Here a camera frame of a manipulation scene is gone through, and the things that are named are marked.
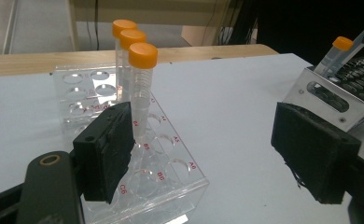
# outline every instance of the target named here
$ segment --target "test tube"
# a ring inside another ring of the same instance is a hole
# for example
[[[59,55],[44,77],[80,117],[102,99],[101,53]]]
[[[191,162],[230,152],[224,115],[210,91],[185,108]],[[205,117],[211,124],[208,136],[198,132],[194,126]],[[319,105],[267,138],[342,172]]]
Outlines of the test tube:
[[[123,30],[135,30],[137,24],[134,21],[129,20],[115,20],[112,23],[112,35],[115,38],[115,52],[116,52],[116,87],[117,96],[119,99],[119,74],[121,73],[121,52],[120,52],[120,32]]]
[[[121,72],[119,74],[119,98],[118,101],[130,101],[129,88],[133,77],[129,63],[129,48],[133,43],[147,42],[147,35],[140,30],[123,30],[120,32],[121,48]]]
[[[153,68],[157,64],[158,50],[148,43],[134,43],[129,48],[129,63],[133,81],[130,96],[133,116],[133,134],[137,144],[143,144],[147,133],[147,114],[150,106]]]
[[[319,65],[316,66],[314,72],[322,77],[334,77],[336,74],[332,70],[332,66],[338,62],[338,59],[342,57],[352,46],[354,42],[346,37],[338,36],[333,41],[333,47],[328,51]]]

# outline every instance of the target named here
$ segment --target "red number on rack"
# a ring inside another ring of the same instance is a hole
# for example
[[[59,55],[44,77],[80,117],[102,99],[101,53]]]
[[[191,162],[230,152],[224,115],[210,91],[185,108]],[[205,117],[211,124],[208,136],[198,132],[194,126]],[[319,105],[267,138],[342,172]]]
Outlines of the red number on rack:
[[[126,186],[125,185],[120,185],[120,193],[121,194],[126,194],[127,190],[126,190]]]
[[[145,143],[145,144],[144,144],[144,148],[145,148],[146,150],[150,150],[150,146],[149,146],[149,144],[148,144],[148,143]]]
[[[164,175],[162,174],[162,172],[158,172],[158,176],[159,176],[159,180],[163,180],[164,179]]]
[[[190,165],[191,169],[193,169],[193,170],[197,168],[197,166],[192,161],[189,162],[189,165]]]

